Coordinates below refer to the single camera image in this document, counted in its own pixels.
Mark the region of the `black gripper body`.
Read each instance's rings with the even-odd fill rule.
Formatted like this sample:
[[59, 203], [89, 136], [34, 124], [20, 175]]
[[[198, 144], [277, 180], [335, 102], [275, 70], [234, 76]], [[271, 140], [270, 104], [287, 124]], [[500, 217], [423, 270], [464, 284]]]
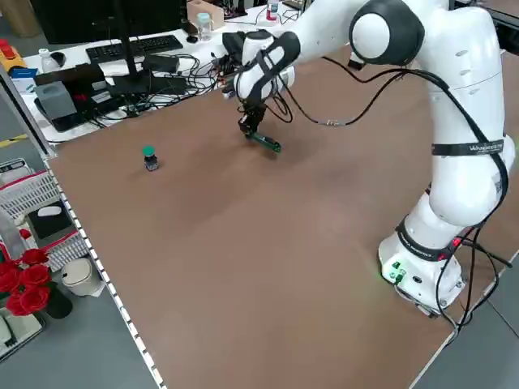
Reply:
[[262, 122], [267, 110], [266, 104], [263, 102], [251, 103], [243, 101], [242, 108], [242, 122]]

